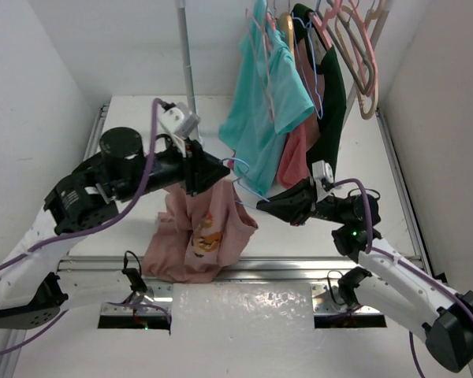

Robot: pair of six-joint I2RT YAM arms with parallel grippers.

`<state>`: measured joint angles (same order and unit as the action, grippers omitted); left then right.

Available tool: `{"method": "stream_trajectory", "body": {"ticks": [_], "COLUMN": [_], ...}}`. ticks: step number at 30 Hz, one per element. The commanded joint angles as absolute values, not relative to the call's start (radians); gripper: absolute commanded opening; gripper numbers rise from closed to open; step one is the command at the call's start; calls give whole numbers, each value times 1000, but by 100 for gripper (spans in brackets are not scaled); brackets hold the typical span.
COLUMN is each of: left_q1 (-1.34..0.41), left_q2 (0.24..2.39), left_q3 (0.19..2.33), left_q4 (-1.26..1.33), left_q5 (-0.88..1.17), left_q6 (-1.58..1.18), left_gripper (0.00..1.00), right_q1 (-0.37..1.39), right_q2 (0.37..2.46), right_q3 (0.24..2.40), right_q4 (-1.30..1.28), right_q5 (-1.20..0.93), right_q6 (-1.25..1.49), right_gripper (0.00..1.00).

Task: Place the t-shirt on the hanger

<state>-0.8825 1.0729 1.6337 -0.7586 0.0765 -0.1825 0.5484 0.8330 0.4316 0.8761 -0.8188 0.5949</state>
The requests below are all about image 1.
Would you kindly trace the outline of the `light blue wire hanger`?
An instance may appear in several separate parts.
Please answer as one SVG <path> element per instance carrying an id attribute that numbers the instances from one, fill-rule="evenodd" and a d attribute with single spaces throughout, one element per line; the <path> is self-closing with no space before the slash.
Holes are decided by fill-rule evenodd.
<path id="1" fill-rule="evenodd" d="M 237 166 L 237 163 L 240 163 L 242 164 L 246 169 L 244 171 L 244 174 L 243 175 L 236 175 L 236 178 L 233 180 L 233 183 L 236 184 L 237 186 L 241 187 L 243 190 L 245 190 L 246 192 L 254 195 L 255 197 L 257 197 L 259 200 L 263 200 L 265 202 L 269 202 L 270 200 L 266 197 L 264 197 L 263 195 L 261 195 L 259 192 L 256 192 L 256 191 L 253 191 L 251 188 L 249 188 L 245 183 L 244 183 L 244 179 L 247 177 L 247 174 L 250 170 L 250 165 L 242 160 L 242 159 L 239 159 L 237 157 L 224 157 L 222 159 L 219 160 L 221 163 L 225 164 L 227 163 L 227 166 L 231 169 L 231 170 L 234 170 L 234 168 Z"/>

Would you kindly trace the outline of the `pink t shirt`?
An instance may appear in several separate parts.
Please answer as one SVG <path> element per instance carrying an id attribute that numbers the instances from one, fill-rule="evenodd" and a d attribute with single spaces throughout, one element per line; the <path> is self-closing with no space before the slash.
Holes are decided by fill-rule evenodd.
<path id="1" fill-rule="evenodd" d="M 170 283 L 209 283 L 239 261 L 259 226 L 230 180 L 219 180 L 194 197 L 180 184 L 166 191 L 166 210 L 158 213 L 143 273 Z"/>

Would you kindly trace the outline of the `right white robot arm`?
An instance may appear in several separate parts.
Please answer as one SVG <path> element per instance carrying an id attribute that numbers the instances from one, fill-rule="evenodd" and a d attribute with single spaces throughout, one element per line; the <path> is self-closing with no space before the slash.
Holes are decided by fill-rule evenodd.
<path id="1" fill-rule="evenodd" d="M 303 179 L 257 202 L 258 210 L 292 226 L 311 218 L 339 224 L 331 235 L 337 252 L 356 267 L 337 281 L 343 306 L 369 306 L 406 328 L 450 372 L 473 360 L 473 291 L 461 294 L 410 262 L 376 230 L 378 198 L 362 183 L 355 195 L 333 195 L 335 183 Z"/>

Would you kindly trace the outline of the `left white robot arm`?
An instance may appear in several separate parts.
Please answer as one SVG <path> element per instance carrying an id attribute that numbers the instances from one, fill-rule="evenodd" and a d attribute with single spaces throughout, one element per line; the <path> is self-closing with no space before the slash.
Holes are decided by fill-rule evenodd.
<path id="1" fill-rule="evenodd" d="M 146 293 L 136 268 L 73 276 L 58 266 L 76 244 L 123 217 L 119 203 L 136 204 L 173 184 L 198 195 L 229 174 L 196 141 L 188 141 L 185 152 L 169 136 L 164 142 L 162 152 L 148 157 L 139 132 L 112 128 L 102 134 L 99 152 L 55 185 L 0 269 L 0 329 L 30 330 L 73 307 L 126 303 Z"/>

